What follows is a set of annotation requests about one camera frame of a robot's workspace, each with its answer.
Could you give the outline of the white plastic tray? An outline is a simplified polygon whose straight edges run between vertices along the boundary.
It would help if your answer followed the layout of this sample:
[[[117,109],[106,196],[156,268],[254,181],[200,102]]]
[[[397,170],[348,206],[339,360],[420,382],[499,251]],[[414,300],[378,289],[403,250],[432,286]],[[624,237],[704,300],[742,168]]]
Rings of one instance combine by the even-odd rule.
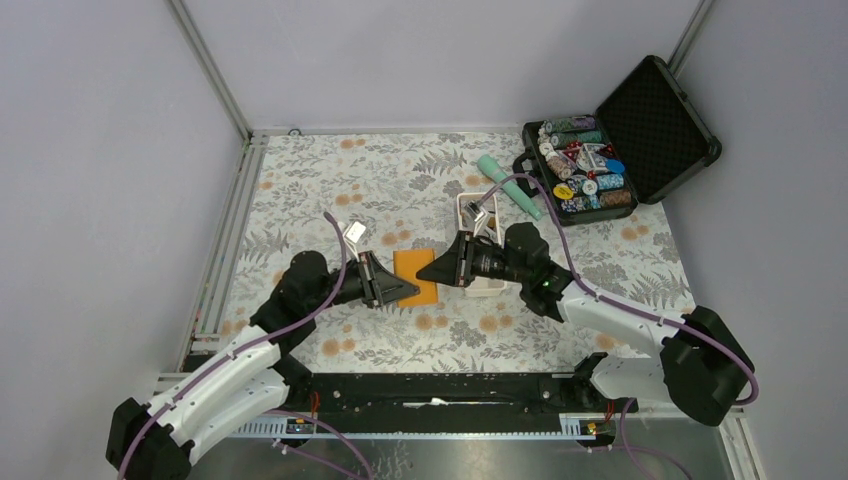
[[[475,234],[481,235],[489,240],[503,245],[503,228],[500,224],[499,207],[497,199],[492,196],[485,202],[480,202],[483,197],[483,192],[460,193],[455,198],[455,209],[457,214],[457,227],[459,231],[472,231]],[[467,209],[467,205],[471,202],[477,202],[481,209],[488,213],[486,223],[476,230],[474,221]],[[465,288],[465,295],[472,298],[494,297],[498,296],[506,289],[506,282],[503,280],[489,279],[478,276],[469,286]]]

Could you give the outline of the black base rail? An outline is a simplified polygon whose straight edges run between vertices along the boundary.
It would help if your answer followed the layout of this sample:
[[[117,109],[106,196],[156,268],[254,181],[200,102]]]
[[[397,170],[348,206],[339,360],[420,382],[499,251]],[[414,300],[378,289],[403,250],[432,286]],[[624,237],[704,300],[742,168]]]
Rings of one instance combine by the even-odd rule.
[[[587,379],[552,373],[315,374],[282,409],[313,413],[343,433],[552,433],[562,414],[635,413]]]

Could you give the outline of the orange leather card holder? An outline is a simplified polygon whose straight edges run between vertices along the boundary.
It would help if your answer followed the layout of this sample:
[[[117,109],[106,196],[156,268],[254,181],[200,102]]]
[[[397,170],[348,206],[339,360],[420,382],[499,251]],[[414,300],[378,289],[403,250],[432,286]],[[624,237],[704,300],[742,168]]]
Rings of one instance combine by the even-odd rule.
[[[399,308],[429,306],[439,302],[437,284],[417,278],[417,273],[434,260],[435,251],[432,248],[396,250],[393,252],[394,273],[419,289],[417,294],[400,300],[397,303]]]

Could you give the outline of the floral table mat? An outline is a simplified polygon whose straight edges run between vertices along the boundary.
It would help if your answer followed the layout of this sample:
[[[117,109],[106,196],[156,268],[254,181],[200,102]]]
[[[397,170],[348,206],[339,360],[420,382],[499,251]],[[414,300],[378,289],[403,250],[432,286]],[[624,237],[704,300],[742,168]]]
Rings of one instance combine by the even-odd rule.
[[[477,160],[489,155],[509,168],[523,150],[516,133],[272,138],[217,332],[231,338],[245,328],[296,253],[315,250],[330,268],[339,265],[327,215],[362,223],[359,247],[385,265],[401,250],[444,252],[457,230],[456,197],[491,185]],[[566,242],[549,221],[538,229],[557,262],[572,258],[601,288],[656,309],[694,307],[660,205],[571,227]],[[633,355],[607,333],[534,315],[510,284],[482,298],[444,287],[436,303],[413,308],[373,310],[353,302],[328,309],[295,356],[323,373],[524,372],[564,371],[596,351]]]

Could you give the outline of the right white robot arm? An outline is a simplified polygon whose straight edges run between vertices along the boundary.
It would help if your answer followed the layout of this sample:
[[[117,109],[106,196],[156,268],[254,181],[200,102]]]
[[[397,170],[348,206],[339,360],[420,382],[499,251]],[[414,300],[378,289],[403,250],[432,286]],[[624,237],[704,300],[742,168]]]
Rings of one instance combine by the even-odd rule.
[[[753,362],[715,311],[697,306],[673,318],[600,289],[552,260],[531,223],[510,226],[501,244],[460,231],[416,277],[451,287],[477,278],[516,283],[536,315],[606,333],[639,352],[590,361],[588,375],[573,386],[583,410],[634,398],[671,403],[703,425],[718,426],[732,407],[759,396]]]

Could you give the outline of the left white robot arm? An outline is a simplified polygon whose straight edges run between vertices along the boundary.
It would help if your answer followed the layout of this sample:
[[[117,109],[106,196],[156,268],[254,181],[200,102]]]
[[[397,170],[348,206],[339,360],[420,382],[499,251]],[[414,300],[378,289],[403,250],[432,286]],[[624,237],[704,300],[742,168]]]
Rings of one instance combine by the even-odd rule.
[[[419,294],[370,251],[330,271],[316,251],[295,255],[248,327],[177,385],[114,411],[105,453],[122,479],[184,479],[215,443],[261,413],[311,401],[313,373],[292,356],[326,308],[368,308]]]

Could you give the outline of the black poker chip case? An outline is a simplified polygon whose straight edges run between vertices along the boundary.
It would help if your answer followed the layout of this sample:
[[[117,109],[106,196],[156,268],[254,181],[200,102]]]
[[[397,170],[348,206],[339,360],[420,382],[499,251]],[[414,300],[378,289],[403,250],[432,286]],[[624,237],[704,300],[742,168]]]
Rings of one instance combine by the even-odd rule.
[[[543,194],[561,225],[629,216],[717,160],[722,146],[666,62],[645,57],[590,115],[524,125],[516,184]]]

